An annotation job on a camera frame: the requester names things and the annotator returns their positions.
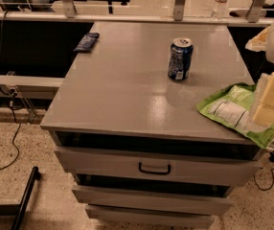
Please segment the green rice chip bag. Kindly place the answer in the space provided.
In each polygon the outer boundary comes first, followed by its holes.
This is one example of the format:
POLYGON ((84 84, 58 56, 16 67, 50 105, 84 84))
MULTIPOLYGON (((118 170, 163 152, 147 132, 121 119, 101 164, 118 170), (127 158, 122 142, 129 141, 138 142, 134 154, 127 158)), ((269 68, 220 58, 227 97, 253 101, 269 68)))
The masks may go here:
POLYGON ((230 85, 201 101, 196 109, 203 116, 250 139, 260 148, 274 150, 274 123, 263 127, 249 119, 255 89, 256 85, 246 83, 230 85))

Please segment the blue soda can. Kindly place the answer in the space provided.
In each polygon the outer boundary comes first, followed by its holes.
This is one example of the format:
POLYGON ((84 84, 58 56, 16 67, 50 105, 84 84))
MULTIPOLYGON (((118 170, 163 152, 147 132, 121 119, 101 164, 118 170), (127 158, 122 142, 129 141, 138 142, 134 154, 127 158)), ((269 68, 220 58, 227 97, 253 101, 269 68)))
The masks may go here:
POLYGON ((193 51, 194 45, 189 38, 178 37, 173 41, 168 70, 168 76, 172 80, 183 81, 188 77, 193 51))

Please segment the clear plastic water bottle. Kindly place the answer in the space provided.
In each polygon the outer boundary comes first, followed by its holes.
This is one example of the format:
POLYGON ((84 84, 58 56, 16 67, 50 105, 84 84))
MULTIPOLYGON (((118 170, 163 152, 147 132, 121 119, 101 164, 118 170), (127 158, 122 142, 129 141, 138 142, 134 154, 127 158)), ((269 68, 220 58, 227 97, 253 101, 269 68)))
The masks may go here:
POLYGON ((219 20, 222 18, 226 10, 228 0, 214 0, 214 6, 211 13, 211 18, 219 20))

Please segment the top grey drawer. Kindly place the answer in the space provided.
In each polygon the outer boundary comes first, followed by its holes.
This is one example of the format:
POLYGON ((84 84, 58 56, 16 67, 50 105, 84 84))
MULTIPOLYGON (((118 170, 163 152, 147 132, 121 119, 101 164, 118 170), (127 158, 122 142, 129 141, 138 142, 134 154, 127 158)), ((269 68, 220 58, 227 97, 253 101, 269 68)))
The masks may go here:
POLYGON ((242 186, 260 168, 257 161, 195 157, 113 149, 56 147, 62 168, 73 174, 103 175, 122 178, 242 186), (142 162, 147 167, 171 165, 168 175, 151 175, 138 171, 142 162))

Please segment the grey drawer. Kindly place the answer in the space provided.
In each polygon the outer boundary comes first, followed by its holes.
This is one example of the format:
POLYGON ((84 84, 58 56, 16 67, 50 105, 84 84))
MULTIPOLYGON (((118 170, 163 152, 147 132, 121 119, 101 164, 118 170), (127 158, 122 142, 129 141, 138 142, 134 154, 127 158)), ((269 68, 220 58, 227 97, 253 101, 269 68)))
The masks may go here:
POLYGON ((195 157, 113 149, 56 147, 62 168, 73 174, 103 175, 122 178, 242 186, 260 168, 257 161, 195 157), (168 175, 151 175, 138 171, 142 162, 147 167, 171 165, 168 175))
POLYGON ((90 219, 184 226, 189 228, 208 229, 214 222, 214 219, 211 216, 156 212, 98 205, 86 205, 85 211, 90 219))
POLYGON ((219 216, 225 214, 233 205, 228 198, 92 186, 76 185, 72 188, 72 192, 80 203, 174 213, 219 216))

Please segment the grey drawer cabinet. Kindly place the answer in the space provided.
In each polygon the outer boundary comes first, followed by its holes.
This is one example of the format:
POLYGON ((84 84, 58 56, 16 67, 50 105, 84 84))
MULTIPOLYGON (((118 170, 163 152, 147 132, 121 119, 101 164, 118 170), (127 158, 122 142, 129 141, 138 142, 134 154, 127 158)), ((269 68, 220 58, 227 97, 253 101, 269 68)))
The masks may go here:
MULTIPOLYGON (((41 124, 56 147, 259 162, 251 141, 196 109, 216 91, 250 82, 227 28, 100 22, 93 29, 100 35, 94 50, 75 58, 41 124), (194 45, 185 80, 168 76, 178 37, 194 45)), ((230 199, 238 187, 69 173, 74 186, 188 196, 230 199)))

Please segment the middle grey drawer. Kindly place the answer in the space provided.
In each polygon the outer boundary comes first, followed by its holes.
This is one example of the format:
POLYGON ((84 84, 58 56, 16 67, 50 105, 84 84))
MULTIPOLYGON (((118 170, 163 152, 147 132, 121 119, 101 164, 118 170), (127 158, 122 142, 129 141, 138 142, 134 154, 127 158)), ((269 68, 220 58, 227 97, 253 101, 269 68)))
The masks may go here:
POLYGON ((80 203, 174 213, 219 216, 225 214, 233 205, 228 198, 92 186, 76 185, 72 188, 72 192, 80 203))

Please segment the bottom grey drawer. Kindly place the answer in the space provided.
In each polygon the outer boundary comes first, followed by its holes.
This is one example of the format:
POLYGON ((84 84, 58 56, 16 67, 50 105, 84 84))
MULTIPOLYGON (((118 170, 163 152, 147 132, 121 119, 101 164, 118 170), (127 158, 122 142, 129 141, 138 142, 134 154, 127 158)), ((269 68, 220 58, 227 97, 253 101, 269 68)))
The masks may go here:
POLYGON ((211 216, 156 212, 98 205, 86 205, 85 211, 90 219, 184 226, 189 228, 208 229, 214 222, 214 219, 211 216))

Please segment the dark blue snack packet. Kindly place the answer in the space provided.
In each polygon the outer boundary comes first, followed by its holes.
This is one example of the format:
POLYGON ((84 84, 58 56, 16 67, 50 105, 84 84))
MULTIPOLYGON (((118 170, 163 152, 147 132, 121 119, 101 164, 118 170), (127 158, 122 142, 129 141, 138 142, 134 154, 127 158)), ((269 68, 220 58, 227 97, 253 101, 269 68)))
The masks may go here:
POLYGON ((90 52, 100 37, 98 33, 87 33, 74 49, 75 52, 90 52))

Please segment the black floor stand leg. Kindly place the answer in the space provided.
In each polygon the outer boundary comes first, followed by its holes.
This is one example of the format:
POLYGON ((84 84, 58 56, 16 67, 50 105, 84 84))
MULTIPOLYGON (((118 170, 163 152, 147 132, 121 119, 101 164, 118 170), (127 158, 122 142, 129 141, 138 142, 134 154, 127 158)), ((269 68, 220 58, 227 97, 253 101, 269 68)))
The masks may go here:
POLYGON ((26 188, 24 190, 24 194, 23 194, 20 204, 18 206, 17 214, 16 214, 13 224, 11 226, 11 230, 20 230, 20 226, 21 226, 22 220, 24 218, 24 215, 25 215, 25 212, 26 212, 33 188, 34 188, 34 183, 37 180, 39 180, 40 177, 41 177, 41 174, 39 172, 39 168, 33 167, 31 174, 29 176, 26 188))

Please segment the grey metal rail frame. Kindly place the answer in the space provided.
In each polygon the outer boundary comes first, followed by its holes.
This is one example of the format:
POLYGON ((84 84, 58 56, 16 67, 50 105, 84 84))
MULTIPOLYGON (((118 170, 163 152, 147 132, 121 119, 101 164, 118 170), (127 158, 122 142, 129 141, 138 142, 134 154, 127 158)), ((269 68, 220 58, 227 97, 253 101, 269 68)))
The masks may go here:
MULTIPOLYGON (((182 23, 208 24, 217 23, 243 27, 266 27, 273 23, 271 17, 261 17, 256 22, 250 22, 243 17, 232 17, 229 12, 235 10, 247 11, 252 5, 251 0, 229 0, 223 12, 223 17, 215 20, 211 17, 214 0, 185 0, 183 5, 182 23)), ((108 11, 105 2, 92 1, 57 1, 52 6, 52 12, 41 11, 10 11, 0 8, 0 20, 16 21, 53 21, 53 22, 158 22, 175 23, 175 0, 131 0, 128 5, 113 5, 113 12, 108 11)))

